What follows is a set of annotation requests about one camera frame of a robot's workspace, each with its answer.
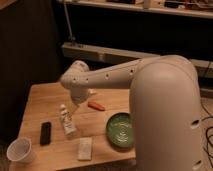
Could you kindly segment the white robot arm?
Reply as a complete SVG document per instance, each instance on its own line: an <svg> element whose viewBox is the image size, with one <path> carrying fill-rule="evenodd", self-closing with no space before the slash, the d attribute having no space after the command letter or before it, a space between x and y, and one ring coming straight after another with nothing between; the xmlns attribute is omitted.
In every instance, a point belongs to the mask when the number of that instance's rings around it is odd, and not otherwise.
<svg viewBox="0 0 213 171"><path fill-rule="evenodd" d="M61 84L75 103L89 88L129 90L137 171L205 171L198 76L189 60L149 57L96 71L76 61Z"/></svg>

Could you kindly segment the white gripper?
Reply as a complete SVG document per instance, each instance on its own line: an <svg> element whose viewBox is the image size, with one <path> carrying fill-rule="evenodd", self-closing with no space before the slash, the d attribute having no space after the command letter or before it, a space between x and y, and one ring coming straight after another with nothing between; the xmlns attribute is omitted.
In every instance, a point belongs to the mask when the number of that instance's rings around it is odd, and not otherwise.
<svg viewBox="0 0 213 171"><path fill-rule="evenodd" d="M73 119L73 115L78 110L79 104L85 102L88 98L90 98L91 96L96 95L96 94L97 94L97 92L94 89L86 89L86 90L82 90L80 92L70 93L70 97L71 97L71 100L73 103L69 106L70 119Z"/></svg>

